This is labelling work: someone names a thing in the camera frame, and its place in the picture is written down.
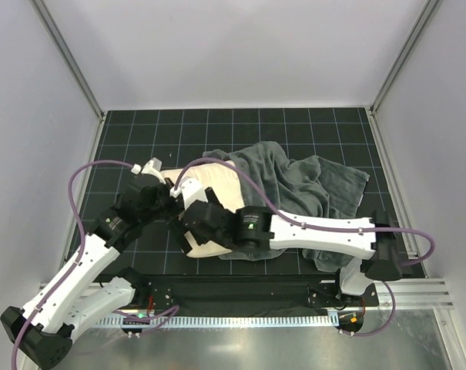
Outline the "cream rectangular pillow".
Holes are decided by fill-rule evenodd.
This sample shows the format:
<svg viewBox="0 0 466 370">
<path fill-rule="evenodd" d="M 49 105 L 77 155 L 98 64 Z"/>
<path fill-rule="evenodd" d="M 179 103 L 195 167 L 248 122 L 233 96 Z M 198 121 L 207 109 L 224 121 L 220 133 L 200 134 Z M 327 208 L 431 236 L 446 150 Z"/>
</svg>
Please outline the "cream rectangular pillow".
<svg viewBox="0 0 466 370">
<path fill-rule="evenodd" d="M 240 179 L 235 171 L 218 163 L 207 163 L 192 167 L 185 175 L 197 179 L 204 187 L 211 187 L 226 209 L 234 212 L 245 206 Z M 191 251 L 184 251 L 184 254 L 190 258 L 219 257 L 232 252 L 213 241 L 198 245 L 190 232 L 185 234 L 185 238 L 191 246 Z"/>
</svg>

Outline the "grey fleece zebra-lined pillowcase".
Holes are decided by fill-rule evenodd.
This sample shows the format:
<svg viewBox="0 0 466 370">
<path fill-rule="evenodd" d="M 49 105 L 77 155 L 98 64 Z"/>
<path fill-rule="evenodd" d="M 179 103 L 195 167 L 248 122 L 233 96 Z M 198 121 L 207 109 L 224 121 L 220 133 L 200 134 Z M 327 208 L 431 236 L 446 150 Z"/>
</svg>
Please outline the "grey fleece zebra-lined pillowcase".
<svg viewBox="0 0 466 370">
<path fill-rule="evenodd" d="M 206 151 L 202 157 L 232 161 L 246 173 L 273 205 L 292 214 L 354 219 L 370 175 L 312 155 L 301 160 L 289 159 L 277 142 L 259 142 L 227 153 L 220 149 Z M 266 206 L 259 194 L 241 177 L 240 189 L 245 206 Z M 279 257 L 285 250 L 245 254 L 231 252 L 219 256 L 225 261 L 261 261 Z M 319 271 L 335 272 L 352 257 L 328 251 L 301 251 Z"/>
</svg>

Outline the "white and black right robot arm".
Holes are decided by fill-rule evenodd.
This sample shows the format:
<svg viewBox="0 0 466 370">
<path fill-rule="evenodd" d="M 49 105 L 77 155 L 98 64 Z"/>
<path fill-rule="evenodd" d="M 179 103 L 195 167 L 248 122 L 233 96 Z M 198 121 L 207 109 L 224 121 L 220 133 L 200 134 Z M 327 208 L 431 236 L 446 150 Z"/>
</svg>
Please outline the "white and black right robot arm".
<svg viewBox="0 0 466 370">
<path fill-rule="evenodd" d="M 348 255 L 351 260 L 337 269 L 333 286 L 334 299 L 342 305 L 353 304 L 373 281 L 403 277 L 394 232 L 379 230 L 369 217 L 307 217 L 254 206 L 231 212 L 219 204 L 195 200 L 169 226 L 182 235 L 183 253 L 191 258 L 290 248 Z"/>
</svg>

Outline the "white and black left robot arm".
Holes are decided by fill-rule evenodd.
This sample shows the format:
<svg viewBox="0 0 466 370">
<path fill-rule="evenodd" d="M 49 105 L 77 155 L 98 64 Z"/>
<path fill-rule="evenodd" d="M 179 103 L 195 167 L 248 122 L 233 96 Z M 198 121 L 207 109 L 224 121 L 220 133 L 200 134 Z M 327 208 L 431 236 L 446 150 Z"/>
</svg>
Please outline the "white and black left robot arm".
<svg viewBox="0 0 466 370">
<path fill-rule="evenodd" d="M 14 345 L 40 369 L 53 369 L 88 328 L 125 306 L 142 308 L 151 297 L 149 280 L 125 267 L 87 298 L 86 288 L 141 235 L 144 227 L 173 214 L 173 183 L 138 175 L 116 203 L 81 238 L 76 252 L 30 301 L 7 307 L 0 321 Z"/>
</svg>

